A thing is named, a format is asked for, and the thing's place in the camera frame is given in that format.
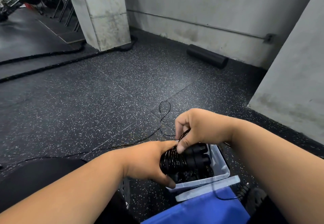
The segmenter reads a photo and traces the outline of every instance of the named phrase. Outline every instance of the person's left arm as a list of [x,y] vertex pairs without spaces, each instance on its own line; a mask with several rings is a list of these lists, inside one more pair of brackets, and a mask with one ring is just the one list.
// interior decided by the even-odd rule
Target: person's left arm
[[159,163],[176,144],[150,141],[107,152],[2,212],[0,223],[94,223],[126,176],[174,188]]

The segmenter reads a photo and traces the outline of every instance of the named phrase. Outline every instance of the person's left hand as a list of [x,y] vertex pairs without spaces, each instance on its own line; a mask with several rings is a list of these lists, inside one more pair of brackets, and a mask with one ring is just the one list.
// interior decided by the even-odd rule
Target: person's left hand
[[140,145],[111,151],[123,162],[124,176],[135,179],[151,179],[169,188],[175,188],[175,182],[160,169],[163,153],[177,144],[174,140],[149,141]]

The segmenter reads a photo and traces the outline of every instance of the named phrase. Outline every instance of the plastic container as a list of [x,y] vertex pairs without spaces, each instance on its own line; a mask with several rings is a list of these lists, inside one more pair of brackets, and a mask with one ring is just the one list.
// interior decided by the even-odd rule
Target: plastic container
[[223,180],[225,178],[229,177],[229,168],[225,163],[225,160],[219,151],[218,147],[216,145],[210,145],[211,152],[209,151],[208,147],[208,152],[207,154],[210,156],[210,159],[212,161],[211,167],[214,171],[214,177],[209,177],[206,179],[201,179],[201,180],[196,180],[196,181],[189,181],[189,182],[184,182],[184,183],[179,183],[176,184],[176,188],[171,189],[168,188],[169,192],[174,193],[178,191],[184,191],[187,189],[193,189],[196,187],[200,187],[206,184],[210,184],[216,181]]

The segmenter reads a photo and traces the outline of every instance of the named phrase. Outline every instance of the person's right arm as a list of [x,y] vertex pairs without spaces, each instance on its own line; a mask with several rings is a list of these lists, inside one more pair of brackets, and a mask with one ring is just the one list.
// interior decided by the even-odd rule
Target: person's right arm
[[324,160],[248,121],[191,109],[176,119],[178,152],[227,141],[290,223],[324,222]]

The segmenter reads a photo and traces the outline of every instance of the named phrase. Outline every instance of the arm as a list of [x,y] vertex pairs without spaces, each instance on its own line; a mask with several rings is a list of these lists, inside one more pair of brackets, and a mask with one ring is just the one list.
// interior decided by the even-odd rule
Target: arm
[[176,119],[176,137],[191,128],[178,152],[197,142],[229,142],[252,175],[291,223],[324,220],[324,161],[244,120],[201,109]]
[[94,223],[126,177],[175,187],[160,170],[175,141],[150,141],[105,153],[0,214],[0,223]]

